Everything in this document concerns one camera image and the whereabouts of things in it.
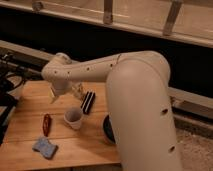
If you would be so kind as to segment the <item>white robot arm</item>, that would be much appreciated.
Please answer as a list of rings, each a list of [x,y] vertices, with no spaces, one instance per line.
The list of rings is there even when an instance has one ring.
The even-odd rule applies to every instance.
[[[73,63],[56,54],[42,77],[60,96],[71,82],[103,82],[124,171],[183,171],[169,97],[170,67],[155,51],[115,54]]]

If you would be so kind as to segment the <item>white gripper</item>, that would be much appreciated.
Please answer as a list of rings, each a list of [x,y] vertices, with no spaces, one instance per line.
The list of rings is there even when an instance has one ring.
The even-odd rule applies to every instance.
[[[72,83],[71,82],[53,82],[51,84],[51,104],[53,104],[60,95],[64,95],[66,94],[72,87]]]

